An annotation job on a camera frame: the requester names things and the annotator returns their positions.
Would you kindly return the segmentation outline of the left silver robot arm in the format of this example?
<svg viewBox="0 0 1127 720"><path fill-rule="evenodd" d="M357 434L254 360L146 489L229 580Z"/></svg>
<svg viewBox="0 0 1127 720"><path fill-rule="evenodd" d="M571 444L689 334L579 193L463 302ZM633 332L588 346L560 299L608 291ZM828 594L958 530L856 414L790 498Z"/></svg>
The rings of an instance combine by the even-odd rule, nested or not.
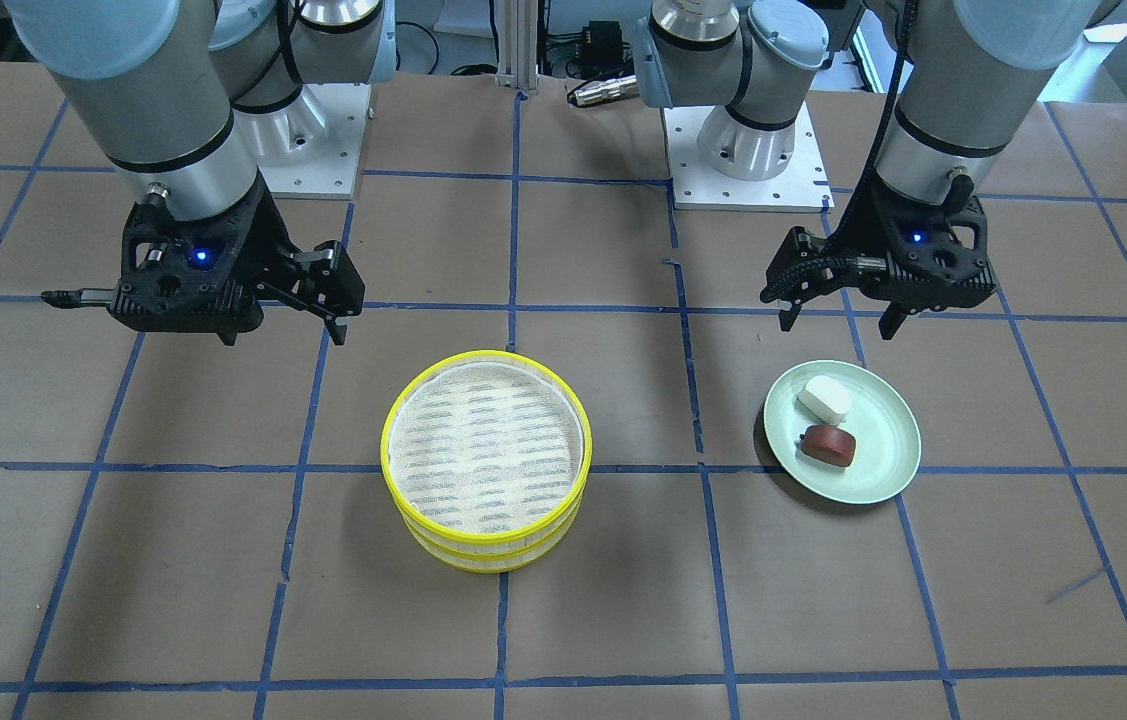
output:
<svg viewBox="0 0 1127 720"><path fill-rule="evenodd" d="M843 287L886 302L891 340L909 315L978 306L997 288L978 188L1089 28L1127 23L1127 1L871 1L895 50L854 195L829 235L787 233L760 292L783 331ZM696 145L724 176L781 172L797 114L829 55L800 1L654 1L633 63L651 108L709 108Z"/></svg>

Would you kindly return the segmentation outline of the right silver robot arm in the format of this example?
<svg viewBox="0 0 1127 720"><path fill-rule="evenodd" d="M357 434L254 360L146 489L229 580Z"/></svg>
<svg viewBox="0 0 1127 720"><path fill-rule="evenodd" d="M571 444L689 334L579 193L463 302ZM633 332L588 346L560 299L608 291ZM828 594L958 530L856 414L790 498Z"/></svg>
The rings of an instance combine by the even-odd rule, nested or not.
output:
<svg viewBox="0 0 1127 720"><path fill-rule="evenodd" d="M7 12L135 196L110 288L42 293L133 331L233 345L263 302L341 345L365 282L338 240L299 249L276 197L350 199L391 1L10 1Z"/></svg>

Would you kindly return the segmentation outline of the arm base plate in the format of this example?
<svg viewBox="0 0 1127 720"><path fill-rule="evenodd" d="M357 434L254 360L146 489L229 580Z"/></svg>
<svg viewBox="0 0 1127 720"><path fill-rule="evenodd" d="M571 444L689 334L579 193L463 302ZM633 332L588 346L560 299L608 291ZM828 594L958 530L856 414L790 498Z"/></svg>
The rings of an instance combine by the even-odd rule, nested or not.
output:
<svg viewBox="0 0 1127 720"><path fill-rule="evenodd" d="M356 199L371 85L307 85L287 108L238 113L276 199Z"/></svg>
<svg viewBox="0 0 1127 720"><path fill-rule="evenodd" d="M807 105L791 126L758 131L718 108L662 112L678 210L818 213L833 192Z"/></svg>

